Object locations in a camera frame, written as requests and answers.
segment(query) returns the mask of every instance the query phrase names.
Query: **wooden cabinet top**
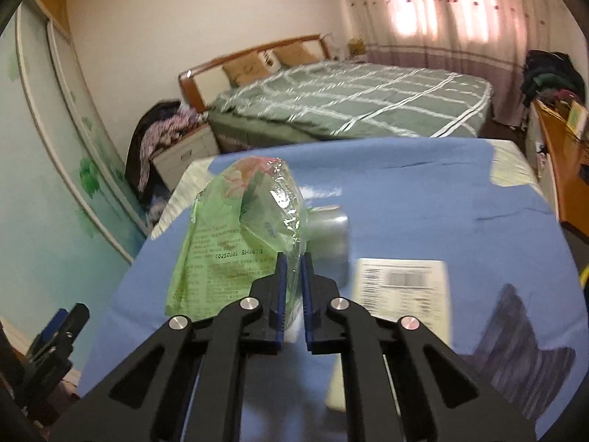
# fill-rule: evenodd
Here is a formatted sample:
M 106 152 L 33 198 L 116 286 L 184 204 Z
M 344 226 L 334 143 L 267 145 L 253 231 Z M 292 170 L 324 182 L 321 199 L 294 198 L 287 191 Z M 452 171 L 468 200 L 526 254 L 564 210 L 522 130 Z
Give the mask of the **wooden cabinet top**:
M 579 177 L 585 144 L 567 130 L 566 123 L 544 112 L 538 103 L 534 105 L 554 167 L 560 221 L 589 238 L 589 184 Z

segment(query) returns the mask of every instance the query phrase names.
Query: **curtain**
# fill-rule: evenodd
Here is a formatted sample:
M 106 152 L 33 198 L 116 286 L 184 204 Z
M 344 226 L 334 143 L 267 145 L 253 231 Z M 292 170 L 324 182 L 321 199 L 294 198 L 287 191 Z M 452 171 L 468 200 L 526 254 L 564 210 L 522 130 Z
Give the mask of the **curtain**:
M 494 87 L 495 120 L 511 126 L 523 113 L 527 52 L 566 52 L 563 45 L 578 34 L 562 0 L 347 1 L 369 61 L 485 78 Z M 578 43 L 586 48 L 584 39 Z

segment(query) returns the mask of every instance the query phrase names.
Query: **plastic bag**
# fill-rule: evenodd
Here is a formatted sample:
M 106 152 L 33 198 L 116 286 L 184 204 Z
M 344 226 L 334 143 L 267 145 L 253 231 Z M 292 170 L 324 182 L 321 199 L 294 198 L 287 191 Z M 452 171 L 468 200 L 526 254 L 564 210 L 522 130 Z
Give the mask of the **plastic bag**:
M 304 199 L 284 161 L 247 157 L 225 169 L 198 195 L 166 300 L 166 314 L 192 320 L 216 316 L 273 274 L 288 257 L 286 320 L 300 311 L 299 261 L 305 249 Z

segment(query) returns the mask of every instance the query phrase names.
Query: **brown pillow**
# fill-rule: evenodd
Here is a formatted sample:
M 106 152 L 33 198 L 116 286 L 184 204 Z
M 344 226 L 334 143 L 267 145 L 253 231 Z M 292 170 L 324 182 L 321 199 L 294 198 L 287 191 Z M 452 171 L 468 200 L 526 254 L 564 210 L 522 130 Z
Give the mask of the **brown pillow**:
M 270 72 L 264 67 L 264 63 L 255 51 L 225 63 L 223 69 L 231 84 L 238 87 L 244 87 L 258 79 L 270 76 Z
M 317 63 L 319 58 L 309 53 L 302 42 L 291 43 L 290 45 L 274 48 L 273 50 L 278 61 L 284 66 L 299 66 L 300 64 Z

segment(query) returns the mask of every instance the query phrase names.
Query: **wooden headboard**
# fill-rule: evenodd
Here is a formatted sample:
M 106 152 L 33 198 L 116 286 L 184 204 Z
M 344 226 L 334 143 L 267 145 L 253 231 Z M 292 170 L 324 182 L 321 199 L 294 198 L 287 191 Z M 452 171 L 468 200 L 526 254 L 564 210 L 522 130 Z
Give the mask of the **wooden headboard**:
M 222 91 L 228 90 L 231 86 L 229 78 L 225 75 L 222 65 L 244 56 L 252 51 L 257 53 L 271 52 L 274 48 L 286 46 L 295 42 L 303 42 L 308 50 L 317 54 L 312 46 L 319 48 L 324 58 L 329 59 L 329 50 L 325 42 L 320 38 L 320 35 L 306 35 L 297 38 L 289 38 L 287 40 L 280 40 L 277 42 L 266 43 L 260 46 L 254 46 L 246 50 L 232 53 L 231 55 L 219 56 L 206 63 L 199 64 L 193 68 L 183 71 L 178 76 L 182 93 L 188 103 L 197 111 L 204 112 L 207 109 L 207 104 Z

